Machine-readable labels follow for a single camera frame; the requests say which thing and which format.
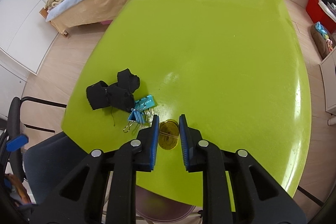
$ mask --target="lime green tabletop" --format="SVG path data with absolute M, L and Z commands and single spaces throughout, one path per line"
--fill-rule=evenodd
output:
M 152 94 L 161 122 L 185 114 L 204 139 L 223 150 L 248 150 L 294 195 L 311 106 L 283 0 L 129 0 L 85 64 L 63 119 L 63 131 L 86 152 L 116 150 L 137 135 L 135 128 L 123 132 L 128 113 L 93 111 L 86 98 L 89 85 L 110 85 L 126 68 L 141 80 L 135 99 Z M 202 174 L 185 171 L 180 143 L 158 146 L 154 171 L 138 172 L 137 184 L 202 205 Z

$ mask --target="black fabric bundle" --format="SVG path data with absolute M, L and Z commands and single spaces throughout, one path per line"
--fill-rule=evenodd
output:
M 118 72 L 118 82 L 107 85 L 99 81 L 86 88 L 86 97 L 93 110 L 112 106 L 126 112 L 134 107 L 133 94 L 140 87 L 140 78 L 129 69 Z

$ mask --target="wooden bed frame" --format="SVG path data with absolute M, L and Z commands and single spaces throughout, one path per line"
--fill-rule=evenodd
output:
M 114 18 L 116 17 L 116 15 L 119 13 L 119 11 L 121 10 L 122 6 L 126 3 L 127 0 L 103 0 L 102 3 L 109 3 L 109 7 L 103 7 L 103 10 L 114 10 L 113 12 L 109 12 L 109 15 L 104 15 L 101 14 L 100 17 L 109 17 L 109 18 L 100 18 L 101 20 L 97 21 L 97 18 L 94 18 L 92 16 L 93 12 L 97 12 L 97 11 L 93 11 L 92 9 L 95 9 L 94 6 L 92 6 L 90 3 L 88 3 L 88 0 L 83 0 L 80 3 L 76 4 L 73 7 L 77 7 L 76 9 L 82 11 L 81 15 L 82 17 L 85 19 L 84 23 L 79 23 L 78 21 L 75 22 L 73 21 L 73 15 L 77 14 L 76 10 L 73 10 L 73 7 L 71 7 L 70 9 L 68 9 L 67 11 L 63 12 L 59 17 L 56 17 L 54 20 L 51 20 L 49 23 L 51 25 L 53 25 L 60 34 L 62 34 L 64 37 L 68 36 L 68 32 L 66 31 L 66 29 L 73 27 L 73 26 L 77 26 L 77 25 L 82 25 L 82 24 L 89 24 L 89 23 L 95 23 L 95 22 L 101 22 L 101 21 L 106 21 L 106 20 L 114 20 Z M 45 8 L 42 8 L 40 10 L 40 14 L 44 17 L 47 18 L 48 16 L 48 10 Z

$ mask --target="black chair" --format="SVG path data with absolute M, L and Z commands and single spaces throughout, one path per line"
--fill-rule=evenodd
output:
M 300 186 L 298 190 L 321 207 L 308 224 L 334 224 L 336 222 L 336 187 L 325 202 L 322 202 Z
M 27 223 L 17 207 L 14 206 L 8 191 L 4 185 L 4 175 L 8 161 L 11 164 L 13 174 L 19 178 L 21 182 L 26 179 L 26 174 L 23 169 L 23 160 L 21 150 L 9 153 L 6 150 L 7 141 L 13 140 L 20 135 L 20 108 L 23 102 L 32 101 L 40 104 L 57 106 L 65 108 L 67 105 L 47 100 L 42 100 L 34 97 L 23 97 L 22 99 L 15 97 L 10 105 L 8 119 L 5 131 L 0 136 L 0 212 L 2 217 L 8 220 L 8 223 Z M 55 133 L 54 130 L 40 128 L 25 124 L 27 128 Z

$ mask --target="wooden floor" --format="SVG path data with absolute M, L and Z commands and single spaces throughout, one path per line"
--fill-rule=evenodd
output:
M 325 112 L 325 96 L 319 63 L 322 61 L 311 38 L 312 21 L 306 11 L 295 3 L 284 0 L 296 30 L 305 59 L 311 92 L 312 127 L 306 166 L 300 186 L 325 201 L 336 180 L 336 126 L 328 126 L 331 114 Z M 70 37 L 58 36 L 46 57 L 38 76 L 30 75 L 24 96 L 34 96 L 66 104 L 78 76 L 106 26 L 91 24 L 74 27 Z M 25 102 L 21 120 L 31 125 L 60 132 L 64 110 Z M 26 129 L 29 147 L 50 137 L 52 133 Z M 294 200 L 305 211 L 308 219 L 319 207 L 300 192 Z

